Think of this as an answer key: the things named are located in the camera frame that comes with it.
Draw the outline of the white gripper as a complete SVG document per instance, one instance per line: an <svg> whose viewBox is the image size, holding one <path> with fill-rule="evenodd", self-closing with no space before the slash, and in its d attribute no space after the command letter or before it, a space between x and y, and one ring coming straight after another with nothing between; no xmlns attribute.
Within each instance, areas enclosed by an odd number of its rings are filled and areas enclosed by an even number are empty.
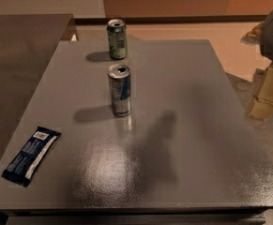
<svg viewBox="0 0 273 225"><path fill-rule="evenodd" d="M264 23L258 23L245 37L260 38L261 55L273 61L273 10L266 16ZM265 70L255 70L252 87L248 116L265 120L273 113L273 62Z"/></svg>

